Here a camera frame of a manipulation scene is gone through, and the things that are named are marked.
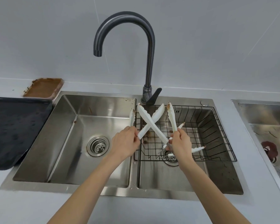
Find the countertop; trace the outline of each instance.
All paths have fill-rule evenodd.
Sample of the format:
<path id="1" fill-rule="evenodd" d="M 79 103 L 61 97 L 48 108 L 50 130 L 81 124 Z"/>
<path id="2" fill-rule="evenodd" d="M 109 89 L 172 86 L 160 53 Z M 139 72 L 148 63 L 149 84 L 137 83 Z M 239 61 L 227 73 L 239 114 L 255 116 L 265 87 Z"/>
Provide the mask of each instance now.
<path id="1" fill-rule="evenodd" d="M 31 83 L 0 79 L 0 96 L 21 97 Z M 142 85 L 65 82 L 64 91 L 141 94 Z M 280 93 L 163 87 L 161 96 L 213 99 L 238 159 L 244 195 L 226 195 L 251 223 L 280 223 L 280 191 L 231 99 L 280 101 Z M 10 170 L 0 171 L 0 185 Z M 46 223 L 70 194 L 0 190 L 0 223 Z M 211 223 L 199 201 L 100 196 L 89 223 Z"/>

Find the person's left arm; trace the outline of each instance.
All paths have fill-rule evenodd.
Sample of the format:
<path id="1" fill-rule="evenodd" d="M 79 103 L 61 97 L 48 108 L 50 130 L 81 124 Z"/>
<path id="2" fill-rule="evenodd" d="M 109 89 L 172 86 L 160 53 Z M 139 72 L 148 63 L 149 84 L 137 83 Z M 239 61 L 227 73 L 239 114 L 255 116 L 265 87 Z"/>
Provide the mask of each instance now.
<path id="1" fill-rule="evenodd" d="M 49 220 L 52 223 L 87 223 L 112 172 L 140 145 L 135 127 L 126 127 L 112 138 L 111 151 Z"/>

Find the dish rack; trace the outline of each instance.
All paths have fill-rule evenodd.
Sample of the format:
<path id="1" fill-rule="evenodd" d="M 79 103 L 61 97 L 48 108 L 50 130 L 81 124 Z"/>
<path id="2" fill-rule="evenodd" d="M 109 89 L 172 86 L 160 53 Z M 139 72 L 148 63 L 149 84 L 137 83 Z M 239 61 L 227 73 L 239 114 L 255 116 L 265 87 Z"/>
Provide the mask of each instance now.
<path id="1" fill-rule="evenodd" d="M 159 105 L 143 106 L 152 115 Z M 235 162 L 237 161 L 232 147 L 223 130 L 216 110 L 213 107 L 178 106 L 173 105 L 176 125 L 185 122 L 182 129 L 190 136 L 192 148 L 206 146 L 205 149 L 192 153 L 193 159 L 198 162 Z M 136 128 L 142 129 L 146 124 L 136 112 Z M 172 134 L 172 126 L 165 111 L 157 127 L 168 138 Z M 168 151 L 163 150 L 163 142 L 150 129 L 141 140 L 139 149 L 134 153 L 135 161 L 165 161 Z"/>

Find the person's left hand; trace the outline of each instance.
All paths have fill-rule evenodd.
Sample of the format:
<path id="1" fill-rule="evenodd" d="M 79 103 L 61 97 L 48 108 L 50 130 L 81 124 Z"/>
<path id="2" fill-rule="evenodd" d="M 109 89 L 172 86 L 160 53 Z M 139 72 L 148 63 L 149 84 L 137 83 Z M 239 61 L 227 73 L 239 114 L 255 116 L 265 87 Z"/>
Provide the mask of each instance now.
<path id="1" fill-rule="evenodd" d="M 134 126 L 127 126 L 116 133 L 112 138 L 112 148 L 109 154 L 118 158 L 120 162 L 133 155 L 140 145 L 137 135 L 138 130 Z"/>

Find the person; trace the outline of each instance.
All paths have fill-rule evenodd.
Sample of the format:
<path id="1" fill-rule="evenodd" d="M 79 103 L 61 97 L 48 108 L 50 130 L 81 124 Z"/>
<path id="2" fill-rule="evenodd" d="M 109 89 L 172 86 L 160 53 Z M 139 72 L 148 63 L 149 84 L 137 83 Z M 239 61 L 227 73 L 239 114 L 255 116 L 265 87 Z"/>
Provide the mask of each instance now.
<path id="1" fill-rule="evenodd" d="M 135 127 L 126 127 L 112 138 L 112 148 L 97 168 L 49 220 L 56 223 L 87 223 L 93 208 L 112 172 L 140 145 Z M 179 168 L 201 201 L 213 223 L 250 223 L 224 196 L 206 173 L 194 162 L 190 137 L 181 129 L 173 133 L 170 141 Z"/>

